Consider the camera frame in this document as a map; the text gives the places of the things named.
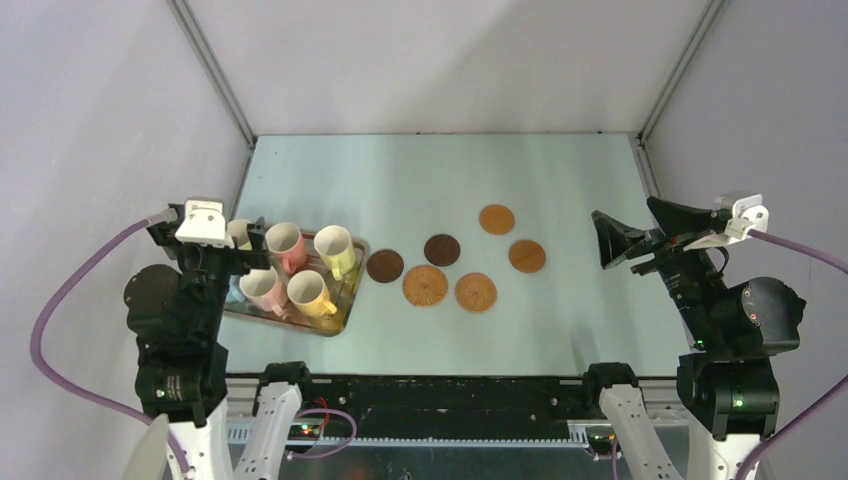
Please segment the light wooden coaster front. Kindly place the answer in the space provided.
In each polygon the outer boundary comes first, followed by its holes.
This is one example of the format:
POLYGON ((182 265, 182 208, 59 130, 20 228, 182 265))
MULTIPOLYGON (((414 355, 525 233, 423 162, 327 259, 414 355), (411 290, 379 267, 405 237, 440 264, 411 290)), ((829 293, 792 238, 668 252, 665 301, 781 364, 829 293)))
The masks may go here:
POLYGON ((514 269, 526 274, 540 271, 547 261, 545 249, 529 239, 516 241, 509 249, 508 258, 514 269))

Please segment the light wooden coaster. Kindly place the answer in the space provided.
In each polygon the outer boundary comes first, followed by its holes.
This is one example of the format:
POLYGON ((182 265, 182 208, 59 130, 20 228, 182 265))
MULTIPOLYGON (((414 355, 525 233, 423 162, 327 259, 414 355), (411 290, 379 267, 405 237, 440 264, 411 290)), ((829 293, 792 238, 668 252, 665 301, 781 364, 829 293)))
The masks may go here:
POLYGON ((510 233, 515 226, 515 222, 513 212, 501 204, 487 205, 479 214, 481 227, 491 235, 506 235, 510 233))
POLYGON ((514 269, 526 274, 540 271, 547 261, 545 249, 529 239, 516 241, 509 249, 508 258, 514 269))

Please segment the light yellow-green cup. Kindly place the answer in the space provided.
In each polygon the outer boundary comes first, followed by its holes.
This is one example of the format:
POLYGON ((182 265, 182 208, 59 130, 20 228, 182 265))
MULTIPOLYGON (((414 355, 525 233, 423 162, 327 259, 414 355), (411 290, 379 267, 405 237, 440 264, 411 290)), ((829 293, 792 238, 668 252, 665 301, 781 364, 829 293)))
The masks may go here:
POLYGON ((353 240, 346 228, 324 227, 315 234, 313 245, 335 280, 341 281, 355 267, 353 240))

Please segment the woven rattan coaster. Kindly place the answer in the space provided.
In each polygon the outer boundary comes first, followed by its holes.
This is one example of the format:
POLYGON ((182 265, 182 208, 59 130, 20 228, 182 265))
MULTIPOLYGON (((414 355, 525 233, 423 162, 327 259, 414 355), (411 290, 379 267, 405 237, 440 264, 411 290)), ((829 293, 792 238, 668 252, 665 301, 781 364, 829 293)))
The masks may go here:
POLYGON ((462 276, 455 285, 455 297, 460 307, 471 313, 490 310, 497 301, 495 283, 486 275, 473 272, 462 276))
POLYGON ((439 268, 430 265, 411 268, 402 282, 405 299, 416 307, 438 305, 447 296, 448 290, 446 275, 439 268))

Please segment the dark wooden coaster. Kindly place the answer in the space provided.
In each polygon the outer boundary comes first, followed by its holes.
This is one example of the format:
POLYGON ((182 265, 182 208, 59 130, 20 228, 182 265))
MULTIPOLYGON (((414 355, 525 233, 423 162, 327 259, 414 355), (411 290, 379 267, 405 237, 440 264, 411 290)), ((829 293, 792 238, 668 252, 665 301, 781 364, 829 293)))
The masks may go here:
POLYGON ((395 250, 382 249, 373 253, 366 264, 370 278, 386 284, 397 280, 404 272, 404 260, 395 250))
POLYGON ((424 255, 428 262, 438 267, 453 265, 461 254, 460 243, 448 234, 436 234, 424 245, 424 255))

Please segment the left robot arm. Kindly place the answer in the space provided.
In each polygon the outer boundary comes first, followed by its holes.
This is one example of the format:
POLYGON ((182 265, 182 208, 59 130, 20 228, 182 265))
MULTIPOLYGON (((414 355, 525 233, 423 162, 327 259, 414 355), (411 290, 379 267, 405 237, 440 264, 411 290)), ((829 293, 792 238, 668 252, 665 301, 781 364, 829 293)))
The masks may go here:
POLYGON ((173 454, 187 456, 193 479, 276 479, 295 416, 316 403, 304 362, 271 363, 259 376, 253 429, 237 464, 225 439, 228 351, 218 341, 234 276, 271 272, 264 223, 247 226, 249 247, 180 240, 189 221, 160 221, 147 231, 177 262, 143 268, 127 283, 127 326, 139 350, 135 392, 144 414, 166 416, 175 428, 173 454))

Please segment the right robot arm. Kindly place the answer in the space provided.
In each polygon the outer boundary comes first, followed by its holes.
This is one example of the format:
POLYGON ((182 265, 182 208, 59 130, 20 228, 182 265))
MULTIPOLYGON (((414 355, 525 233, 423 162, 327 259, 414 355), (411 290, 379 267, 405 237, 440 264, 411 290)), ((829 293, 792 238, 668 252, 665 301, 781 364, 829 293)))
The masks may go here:
POLYGON ((752 479, 755 450, 776 432, 780 392, 771 360, 798 348, 806 303, 772 277, 727 286, 709 257, 766 231, 760 194, 727 193, 711 209, 657 197, 647 205, 656 222, 650 230, 592 213, 601 267, 629 262, 636 275, 659 275, 692 337, 676 370, 689 422, 686 477, 752 479))

